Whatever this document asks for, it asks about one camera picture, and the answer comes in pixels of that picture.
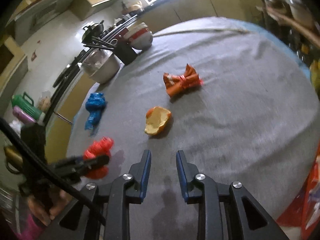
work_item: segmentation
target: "orange peel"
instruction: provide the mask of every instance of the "orange peel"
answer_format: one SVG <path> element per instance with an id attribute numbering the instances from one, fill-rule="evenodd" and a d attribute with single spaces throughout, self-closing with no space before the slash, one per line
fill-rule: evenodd
<path id="1" fill-rule="evenodd" d="M 171 112 L 160 106 L 155 106 L 146 113 L 146 128 L 144 132 L 149 135 L 157 135 L 161 133 L 167 125 Z"/>

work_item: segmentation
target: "metal screw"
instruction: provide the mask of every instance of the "metal screw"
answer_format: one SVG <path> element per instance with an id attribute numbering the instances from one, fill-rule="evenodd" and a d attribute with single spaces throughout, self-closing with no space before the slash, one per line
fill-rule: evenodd
<path id="1" fill-rule="evenodd" d="M 203 180 L 203 179 L 205 179 L 205 175 L 199 173 L 199 174 L 196 175 L 196 179 L 198 179 L 198 180 Z"/>
<path id="2" fill-rule="evenodd" d="M 94 189 L 96 187 L 96 184 L 94 182 L 90 182 L 87 185 L 85 185 L 87 189 Z"/>
<path id="3" fill-rule="evenodd" d="M 239 181 L 234 181 L 234 182 L 232 183 L 232 185 L 233 185 L 233 187 L 235 187 L 235 188 L 241 188 L 241 187 L 242 187 L 242 183 L 239 182 Z"/>
<path id="4" fill-rule="evenodd" d="M 126 173 L 126 174 L 124 174 L 124 175 L 122 176 L 122 178 L 125 179 L 125 180 L 129 180 L 129 179 L 132 179 L 133 176 L 132 176 L 130 173 Z"/>

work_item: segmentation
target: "blue plastic bag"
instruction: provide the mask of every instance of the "blue plastic bag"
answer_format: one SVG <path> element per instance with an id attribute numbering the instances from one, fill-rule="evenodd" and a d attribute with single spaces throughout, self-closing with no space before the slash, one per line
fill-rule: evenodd
<path id="1" fill-rule="evenodd" d="M 106 106 L 107 102 L 103 93 L 92 93 L 89 96 L 88 101 L 85 103 L 85 109 L 90 113 L 87 122 L 85 122 L 85 130 L 91 130 L 99 123 L 102 111 Z"/>

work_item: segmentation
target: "person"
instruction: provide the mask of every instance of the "person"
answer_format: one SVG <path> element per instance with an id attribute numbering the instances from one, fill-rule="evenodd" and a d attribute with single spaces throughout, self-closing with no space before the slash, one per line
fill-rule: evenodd
<path id="1" fill-rule="evenodd" d="M 55 219 L 57 215 L 65 208 L 65 206 L 71 201 L 72 196 L 67 194 L 63 190 L 59 190 L 58 196 L 54 199 L 54 205 L 49 210 L 49 214 L 44 210 L 43 205 L 35 199 L 35 197 L 29 196 L 27 199 L 30 214 L 27 218 L 27 224 L 24 231 L 18 234 L 20 240 L 36 240 L 39 238 L 45 228 Z"/>

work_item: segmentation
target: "human hand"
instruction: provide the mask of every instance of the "human hand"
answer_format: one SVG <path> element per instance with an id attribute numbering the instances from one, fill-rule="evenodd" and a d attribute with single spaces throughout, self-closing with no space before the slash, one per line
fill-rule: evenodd
<path id="1" fill-rule="evenodd" d="M 49 225 L 51 220 L 60 214 L 60 212 L 65 208 L 65 206 L 71 201 L 72 196 L 67 194 L 65 191 L 61 190 L 59 192 L 59 197 L 54 203 L 53 207 L 50 208 L 48 214 L 38 200 L 34 196 L 28 197 L 28 206 L 31 213 L 38 218 L 44 225 Z"/>

